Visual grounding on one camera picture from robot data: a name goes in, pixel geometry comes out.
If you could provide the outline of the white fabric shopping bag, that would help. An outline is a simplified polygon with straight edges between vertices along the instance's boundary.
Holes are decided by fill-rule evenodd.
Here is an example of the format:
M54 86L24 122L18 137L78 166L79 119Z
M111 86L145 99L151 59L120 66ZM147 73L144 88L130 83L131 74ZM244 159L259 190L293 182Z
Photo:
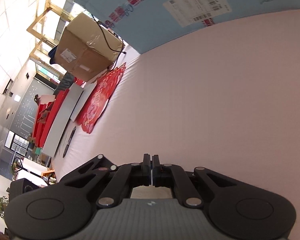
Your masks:
M132 190L132 199L172 199L171 190L167 187L138 186Z

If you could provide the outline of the black marker pen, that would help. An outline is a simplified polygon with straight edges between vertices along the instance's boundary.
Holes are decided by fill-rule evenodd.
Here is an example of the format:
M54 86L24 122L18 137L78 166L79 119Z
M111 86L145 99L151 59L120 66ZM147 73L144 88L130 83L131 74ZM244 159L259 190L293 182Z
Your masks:
M64 158L66 156L66 154L67 154L67 151L69 149L69 146L71 144L71 141L72 141L72 138L74 136L75 131L76 131L76 126L72 129L72 131L70 133L70 136L69 136L68 141L66 143L66 146L64 148L64 152L63 152L62 158Z

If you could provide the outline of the white flat box lid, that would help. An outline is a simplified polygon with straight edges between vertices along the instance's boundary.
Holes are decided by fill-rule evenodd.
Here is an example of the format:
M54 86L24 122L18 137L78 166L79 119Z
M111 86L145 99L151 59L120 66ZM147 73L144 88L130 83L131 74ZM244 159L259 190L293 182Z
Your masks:
M63 132L82 92L83 88L81 86L75 83L72 84L49 130L42 148L42 154L51 158L55 156Z

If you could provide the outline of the red gift boxes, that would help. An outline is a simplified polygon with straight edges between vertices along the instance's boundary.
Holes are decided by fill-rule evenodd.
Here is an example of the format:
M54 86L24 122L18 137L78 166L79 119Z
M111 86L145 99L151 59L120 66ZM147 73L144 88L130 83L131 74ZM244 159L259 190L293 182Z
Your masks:
M60 91L57 96L42 95L39 97L39 105L32 131L32 137L34 138L36 147L43 148L50 128L68 92L69 89L66 89Z

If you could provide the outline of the red paper-cut decoration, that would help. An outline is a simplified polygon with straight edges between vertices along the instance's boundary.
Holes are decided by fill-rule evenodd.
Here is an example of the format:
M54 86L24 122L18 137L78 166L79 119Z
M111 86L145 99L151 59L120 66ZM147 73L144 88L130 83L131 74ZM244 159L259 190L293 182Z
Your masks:
M113 95L117 85L121 81L126 70L126 63L116 67L114 70L106 72L96 79L96 87L89 95L86 103L81 109L76 122L86 133L90 134L97 120L103 114L107 104Z

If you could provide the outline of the taped brown cardboard box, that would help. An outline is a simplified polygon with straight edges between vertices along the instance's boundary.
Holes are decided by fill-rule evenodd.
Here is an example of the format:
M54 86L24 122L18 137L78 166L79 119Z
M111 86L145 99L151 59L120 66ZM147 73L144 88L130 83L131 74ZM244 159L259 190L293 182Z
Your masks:
M112 66L124 46L109 30L80 13L65 27L53 59L76 78L89 81Z

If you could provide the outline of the large light blue carton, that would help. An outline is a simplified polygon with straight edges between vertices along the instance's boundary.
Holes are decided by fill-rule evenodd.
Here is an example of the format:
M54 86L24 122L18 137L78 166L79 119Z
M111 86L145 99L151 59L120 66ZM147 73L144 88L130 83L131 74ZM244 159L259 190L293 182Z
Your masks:
M145 53L213 24L300 9L300 0L75 0Z

